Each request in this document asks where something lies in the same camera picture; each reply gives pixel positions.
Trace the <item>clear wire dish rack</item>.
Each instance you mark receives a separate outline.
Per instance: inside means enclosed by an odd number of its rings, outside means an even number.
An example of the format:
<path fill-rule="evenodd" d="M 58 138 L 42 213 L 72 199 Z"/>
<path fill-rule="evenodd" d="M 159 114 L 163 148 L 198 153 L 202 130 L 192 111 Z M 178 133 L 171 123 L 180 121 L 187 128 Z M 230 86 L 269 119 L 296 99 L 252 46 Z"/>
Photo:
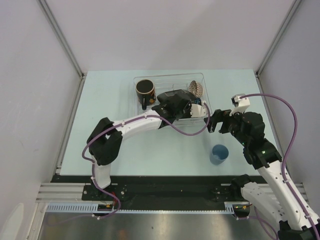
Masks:
<path fill-rule="evenodd" d="M 210 100 L 208 97 L 207 86 L 204 75 L 200 72 L 197 73 L 181 73 L 181 74 L 168 74 L 168 75 L 153 75 L 153 76 L 136 76 L 133 79 L 133 85 L 135 86 L 140 80 L 151 80 L 155 86 L 155 95 L 158 96 L 161 93 L 172 90 L 188 90 L 188 86 L 192 81 L 199 82 L 203 87 L 203 96 L 200 98 L 201 103 L 206 103 L 208 108 L 211 108 Z M 208 117 L 207 109 L 199 107 L 199 104 L 195 104 L 195 110 L 191 113 L 191 118 L 179 119 L 174 121 L 173 125 L 179 126 L 191 126 L 191 125 L 203 125 L 204 118 Z"/>

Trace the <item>blue patterned bowl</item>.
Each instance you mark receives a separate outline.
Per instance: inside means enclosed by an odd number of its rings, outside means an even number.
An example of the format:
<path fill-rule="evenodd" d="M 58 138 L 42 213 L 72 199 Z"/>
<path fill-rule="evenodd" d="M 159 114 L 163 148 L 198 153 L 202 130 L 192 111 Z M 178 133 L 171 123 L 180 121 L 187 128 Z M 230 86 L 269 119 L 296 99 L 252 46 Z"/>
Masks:
<path fill-rule="evenodd" d="M 199 97 L 197 97 L 196 99 L 194 99 L 194 100 L 192 101 L 192 104 L 201 105 L 201 104 L 202 104 L 202 100 L 201 100 Z"/>

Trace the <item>brown patterned small bowl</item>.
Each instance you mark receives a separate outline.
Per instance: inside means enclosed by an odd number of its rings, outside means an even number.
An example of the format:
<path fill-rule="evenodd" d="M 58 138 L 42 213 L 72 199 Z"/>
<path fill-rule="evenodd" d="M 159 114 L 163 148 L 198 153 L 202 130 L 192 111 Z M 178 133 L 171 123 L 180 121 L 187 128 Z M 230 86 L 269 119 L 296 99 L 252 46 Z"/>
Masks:
<path fill-rule="evenodd" d="M 197 82 L 195 80 L 190 82 L 187 90 L 190 93 L 192 93 L 196 98 L 201 98 L 204 94 L 203 86 L 200 82 Z"/>

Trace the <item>light blue cup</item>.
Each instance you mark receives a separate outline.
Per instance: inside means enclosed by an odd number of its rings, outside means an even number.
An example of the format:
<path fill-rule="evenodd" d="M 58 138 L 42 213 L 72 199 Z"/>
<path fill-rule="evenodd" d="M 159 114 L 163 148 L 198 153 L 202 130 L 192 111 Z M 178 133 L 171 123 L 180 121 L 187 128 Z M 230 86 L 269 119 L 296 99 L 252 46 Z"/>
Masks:
<path fill-rule="evenodd" d="M 210 152 L 210 162 L 214 165 L 222 164 L 229 156 L 229 150 L 222 144 L 216 144 Z"/>

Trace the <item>red black mug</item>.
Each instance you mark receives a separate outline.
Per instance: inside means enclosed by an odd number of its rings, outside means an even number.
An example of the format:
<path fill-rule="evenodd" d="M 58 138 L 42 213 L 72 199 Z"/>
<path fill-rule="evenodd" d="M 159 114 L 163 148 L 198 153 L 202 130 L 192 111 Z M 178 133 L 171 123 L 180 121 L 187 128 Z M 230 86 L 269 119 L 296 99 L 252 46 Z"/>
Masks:
<path fill-rule="evenodd" d="M 135 85 L 135 91 L 141 108 L 145 111 L 156 102 L 155 84 L 149 79 L 142 79 Z"/>

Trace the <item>black floral square plate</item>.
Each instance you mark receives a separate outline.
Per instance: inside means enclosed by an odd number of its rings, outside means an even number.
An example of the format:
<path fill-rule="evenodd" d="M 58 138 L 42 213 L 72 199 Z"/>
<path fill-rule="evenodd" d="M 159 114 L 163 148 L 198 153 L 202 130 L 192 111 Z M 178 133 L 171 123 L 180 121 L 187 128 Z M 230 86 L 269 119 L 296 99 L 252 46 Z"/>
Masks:
<path fill-rule="evenodd" d="M 181 100 L 186 100 L 186 101 L 192 102 L 194 99 L 196 99 L 196 96 L 185 89 L 166 91 L 166 92 L 163 92 L 157 96 L 157 100 L 160 103 L 179 102 Z"/>

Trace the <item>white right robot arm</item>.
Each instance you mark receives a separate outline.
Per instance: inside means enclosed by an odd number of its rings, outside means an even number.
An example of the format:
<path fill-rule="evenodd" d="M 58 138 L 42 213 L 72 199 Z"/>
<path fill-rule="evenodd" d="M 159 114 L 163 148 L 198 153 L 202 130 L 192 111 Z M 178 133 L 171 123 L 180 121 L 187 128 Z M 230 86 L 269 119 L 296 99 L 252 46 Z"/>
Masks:
<path fill-rule="evenodd" d="M 278 225 L 280 240 L 318 240 L 320 217 L 311 209 L 291 178 L 282 169 L 284 161 L 276 147 L 265 138 L 265 123 L 259 113 L 231 114 L 217 109 L 204 118 L 210 133 L 221 123 L 219 132 L 230 133 L 243 147 L 248 164 L 263 177 L 275 195 L 272 199 L 247 174 L 231 182 L 230 194 L 237 200 L 252 203 L 269 221 Z"/>

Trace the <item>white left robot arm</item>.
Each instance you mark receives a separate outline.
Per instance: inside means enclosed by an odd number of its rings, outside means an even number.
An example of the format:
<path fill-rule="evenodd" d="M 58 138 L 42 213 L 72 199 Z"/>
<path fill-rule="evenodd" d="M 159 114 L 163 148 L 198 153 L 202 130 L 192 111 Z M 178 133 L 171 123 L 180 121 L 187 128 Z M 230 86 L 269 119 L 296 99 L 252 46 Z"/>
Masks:
<path fill-rule="evenodd" d="M 136 134 L 157 130 L 191 116 L 192 103 L 162 103 L 138 116 L 122 121 L 101 119 L 87 139 L 85 151 L 92 159 L 93 194 L 100 200 L 110 196 L 111 163 L 118 157 L 122 142 Z"/>

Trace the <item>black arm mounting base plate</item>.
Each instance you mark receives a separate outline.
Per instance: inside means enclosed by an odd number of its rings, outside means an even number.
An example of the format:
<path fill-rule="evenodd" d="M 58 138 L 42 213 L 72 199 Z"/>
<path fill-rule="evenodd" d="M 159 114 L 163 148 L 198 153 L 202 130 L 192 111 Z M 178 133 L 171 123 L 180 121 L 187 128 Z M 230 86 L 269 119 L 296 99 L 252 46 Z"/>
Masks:
<path fill-rule="evenodd" d="M 84 201 L 108 201 L 117 197 L 121 201 L 132 200 L 134 197 L 187 198 L 197 197 L 215 202 L 242 202 L 246 199 L 229 184 L 164 184 L 164 183 L 119 183 L 106 187 L 105 192 L 94 185 L 83 187 L 81 199 Z"/>

